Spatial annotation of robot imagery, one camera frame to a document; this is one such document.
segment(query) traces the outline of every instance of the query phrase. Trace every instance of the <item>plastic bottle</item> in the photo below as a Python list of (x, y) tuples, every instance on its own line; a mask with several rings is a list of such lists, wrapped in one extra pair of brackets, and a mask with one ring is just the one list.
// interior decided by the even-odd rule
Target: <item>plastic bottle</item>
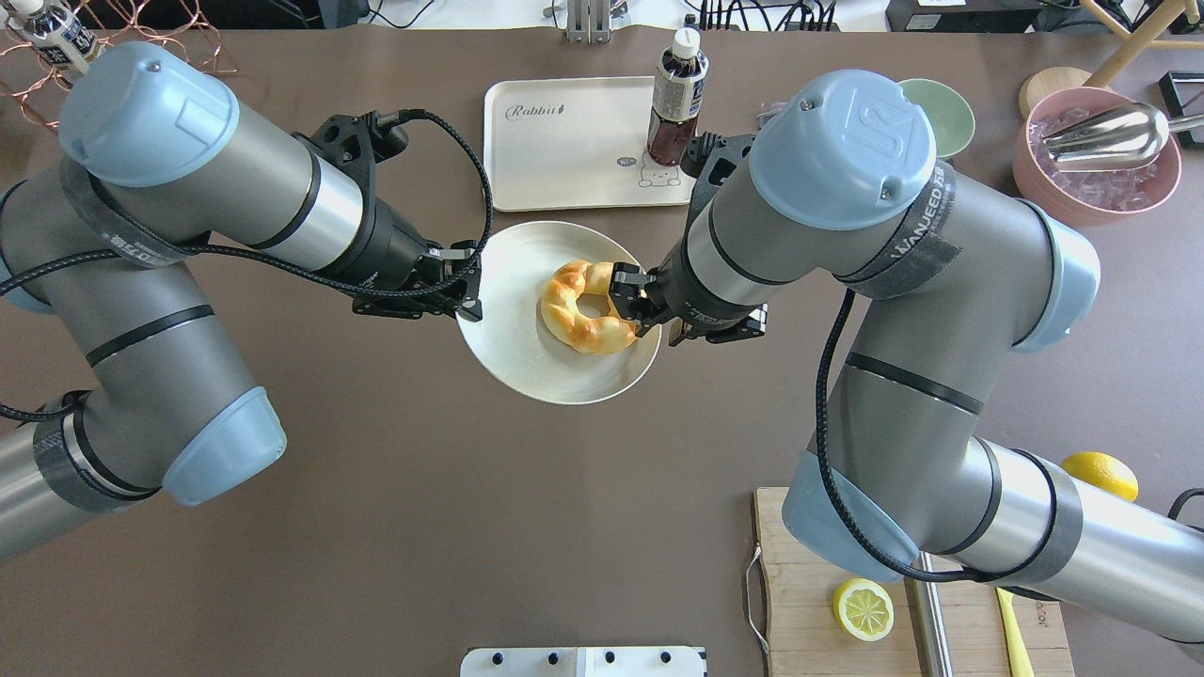
[(57, 0), (8, 0), (12, 16), (8, 28), (16, 30), (57, 69), (67, 82), (76, 82), (100, 55), (104, 46), (79, 23), (70, 7)]
[(683, 28), (661, 55), (653, 84), (653, 114), (648, 123), (648, 154), (661, 165), (677, 165), (694, 139), (702, 107), (707, 57), (698, 48), (701, 36)]

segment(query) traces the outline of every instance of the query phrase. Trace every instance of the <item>lemon slice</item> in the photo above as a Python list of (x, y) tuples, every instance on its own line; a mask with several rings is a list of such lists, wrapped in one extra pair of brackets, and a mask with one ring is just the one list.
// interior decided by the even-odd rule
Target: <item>lemon slice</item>
[(836, 589), (832, 611), (840, 626), (863, 642), (877, 642), (895, 626), (895, 605), (881, 585), (868, 578), (850, 578)]

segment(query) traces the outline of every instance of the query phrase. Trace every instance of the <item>braided bread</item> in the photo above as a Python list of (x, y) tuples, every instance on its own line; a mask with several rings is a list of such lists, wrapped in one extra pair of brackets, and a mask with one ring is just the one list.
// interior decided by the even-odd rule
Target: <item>braided bread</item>
[[(614, 264), (571, 261), (551, 276), (543, 288), (539, 313), (551, 334), (579, 353), (610, 355), (636, 341), (639, 324), (619, 317), (610, 295), (610, 272)], [(604, 317), (586, 317), (577, 307), (582, 294), (606, 296), (610, 313)]]

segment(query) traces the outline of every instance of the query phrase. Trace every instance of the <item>metal ice scoop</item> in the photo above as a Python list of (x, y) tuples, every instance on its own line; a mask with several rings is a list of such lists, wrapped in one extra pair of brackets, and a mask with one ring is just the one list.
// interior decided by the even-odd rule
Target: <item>metal ice scoop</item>
[(1149, 104), (1123, 104), (1044, 137), (1058, 171), (1144, 167), (1176, 131), (1204, 124), (1204, 113), (1173, 120)]

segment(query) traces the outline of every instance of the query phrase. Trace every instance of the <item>lemon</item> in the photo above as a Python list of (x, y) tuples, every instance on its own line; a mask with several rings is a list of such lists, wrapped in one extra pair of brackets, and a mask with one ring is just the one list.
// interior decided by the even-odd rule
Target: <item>lemon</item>
[(832, 611), (840, 626), (863, 642), (877, 642), (895, 626), (895, 605), (881, 585), (850, 578), (836, 589)]
[(1100, 452), (1080, 452), (1067, 457), (1062, 470), (1126, 501), (1137, 499), (1137, 475), (1119, 458)]

